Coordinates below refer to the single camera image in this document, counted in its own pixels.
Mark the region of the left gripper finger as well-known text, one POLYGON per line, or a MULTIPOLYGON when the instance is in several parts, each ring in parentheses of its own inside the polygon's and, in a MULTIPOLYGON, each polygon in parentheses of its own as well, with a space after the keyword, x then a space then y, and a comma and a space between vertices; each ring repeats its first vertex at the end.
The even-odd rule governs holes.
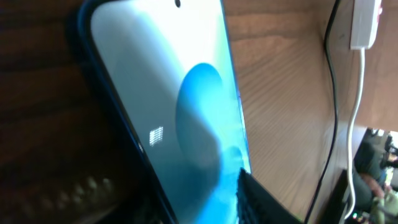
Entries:
POLYGON ((239 224, 301 224, 262 185, 244 169, 237 183, 239 224))

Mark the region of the blue screen Galaxy smartphone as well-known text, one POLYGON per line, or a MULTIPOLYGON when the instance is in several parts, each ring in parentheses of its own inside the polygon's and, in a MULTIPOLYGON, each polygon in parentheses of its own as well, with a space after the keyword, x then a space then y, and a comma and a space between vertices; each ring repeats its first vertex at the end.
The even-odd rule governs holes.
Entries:
POLYGON ((223 3, 85 1, 82 46, 167 223, 237 223, 248 143, 223 3))

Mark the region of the white power strip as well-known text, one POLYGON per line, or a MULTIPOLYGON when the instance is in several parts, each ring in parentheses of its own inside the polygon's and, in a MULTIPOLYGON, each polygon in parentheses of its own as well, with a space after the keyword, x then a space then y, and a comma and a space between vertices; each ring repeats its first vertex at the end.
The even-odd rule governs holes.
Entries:
POLYGON ((351 50, 370 49, 377 36, 382 0, 354 0, 351 50))

